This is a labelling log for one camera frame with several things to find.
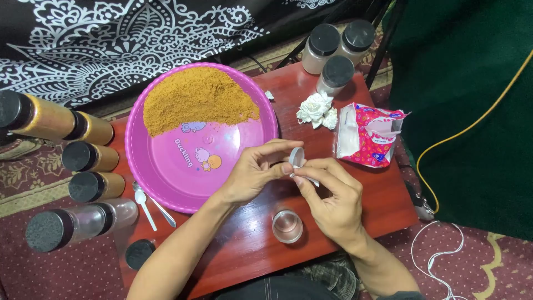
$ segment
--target black white paisley cloth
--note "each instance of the black white paisley cloth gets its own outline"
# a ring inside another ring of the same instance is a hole
[[[334,1],[2,0],[0,89],[82,105]]]

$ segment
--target small glass cup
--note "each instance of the small glass cup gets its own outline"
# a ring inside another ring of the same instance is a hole
[[[272,231],[278,241],[292,244],[302,236],[303,223],[295,212],[283,209],[273,217]]]

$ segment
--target dark green curtain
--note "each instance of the dark green curtain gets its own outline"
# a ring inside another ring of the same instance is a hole
[[[402,137],[415,159],[477,120],[532,49],[532,0],[409,1],[389,48],[390,102],[412,112]],[[533,61],[478,126],[423,156],[436,219],[533,240],[532,93]]]

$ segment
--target pink tissue package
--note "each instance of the pink tissue package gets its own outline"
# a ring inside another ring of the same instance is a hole
[[[352,103],[341,109],[336,156],[372,168],[391,163],[396,135],[408,114]]]

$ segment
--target person's right hand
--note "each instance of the person's right hand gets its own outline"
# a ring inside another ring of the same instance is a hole
[[[361,193],[363,186],[333,158],[309,160],[294,169],[294,181],[307,200],[311,214],[326,236],[346,251],[364,243],[361,224]],[[313,184],[301,176],[318,180],[332,196],[321,199]]]

